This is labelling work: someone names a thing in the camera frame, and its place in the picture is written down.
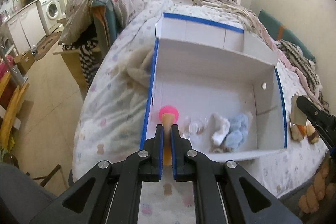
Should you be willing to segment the right hand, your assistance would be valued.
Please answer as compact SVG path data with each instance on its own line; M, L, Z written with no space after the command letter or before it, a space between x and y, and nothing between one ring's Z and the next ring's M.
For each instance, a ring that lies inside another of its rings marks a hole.
M335 161L327 154L314 176L313 183L300 197L298 206L305 214L316 213L321 201L330 202L335 197Z

